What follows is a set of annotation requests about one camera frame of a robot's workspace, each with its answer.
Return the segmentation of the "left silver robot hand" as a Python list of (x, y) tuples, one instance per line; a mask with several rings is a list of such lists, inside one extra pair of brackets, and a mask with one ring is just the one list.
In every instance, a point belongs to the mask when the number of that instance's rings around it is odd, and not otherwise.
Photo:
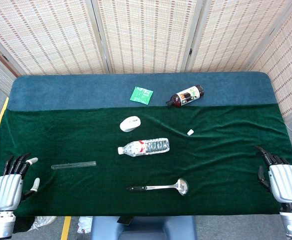
[(21, 201), (26, 200), (38, 191), (40, 178), (36, 178), (33, 186), (26, 193), (22, 192), (23, 181), (30, 166), (38, 161), (38, 158), (28, 158), (30, 153), (15, 158), (11, 156), (4, 165), (0, 176), (0, 212), (14, 211)]

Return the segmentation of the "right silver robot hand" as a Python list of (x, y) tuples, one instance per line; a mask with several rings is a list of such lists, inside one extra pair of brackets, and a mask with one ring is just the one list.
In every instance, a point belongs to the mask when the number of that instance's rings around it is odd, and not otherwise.
[(292, 203), (292, 165), (283, 157), (256, 146), (267, 167), (269, 180), (265, 178), (263, 166), (259, 166), (258, 180), (274, 198), (282, 203)]

